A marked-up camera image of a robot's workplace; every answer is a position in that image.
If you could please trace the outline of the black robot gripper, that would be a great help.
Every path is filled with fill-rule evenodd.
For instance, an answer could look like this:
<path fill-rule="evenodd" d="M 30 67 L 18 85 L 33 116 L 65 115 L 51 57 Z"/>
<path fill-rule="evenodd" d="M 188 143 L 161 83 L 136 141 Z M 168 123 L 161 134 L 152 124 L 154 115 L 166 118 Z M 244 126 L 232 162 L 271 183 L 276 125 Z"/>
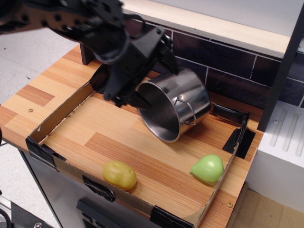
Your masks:
<path fill-rule="evenodd" d="M 142 37 L 132 40 L 126 53 L 110 66 L 102 64 L 95 73 L 95 91 L 104 100 L 113 101 L 117 107 L 130 105 L 149 109 L 152 105 L 136 91 L 137 86 L 160 62 L 172 74 L 179 73 L 179 66 L 172 49 L 172 39 L 161 26 Z"/>

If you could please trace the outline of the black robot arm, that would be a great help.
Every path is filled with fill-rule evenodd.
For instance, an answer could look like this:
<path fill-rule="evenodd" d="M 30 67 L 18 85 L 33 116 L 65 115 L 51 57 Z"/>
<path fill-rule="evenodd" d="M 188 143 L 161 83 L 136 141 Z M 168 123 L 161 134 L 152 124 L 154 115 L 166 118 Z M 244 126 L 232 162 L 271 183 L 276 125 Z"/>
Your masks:
<path fill-rule="evenodd" d="M 48 28 L 78 42 L 102 62 L 93 88 L 118 107 L 131 105 L 148 109 L 150 103 L 137 86 L 160 62 L 171 73 L 179 67 L 173 55 L 172 39 L 163 27 L 147 30 L 146 23 L 131 35 L 128 20 L 142 20 L 123 12 L 119 0 L 3 0 L 0 3 L 0 32 L 10 34 Z"/>

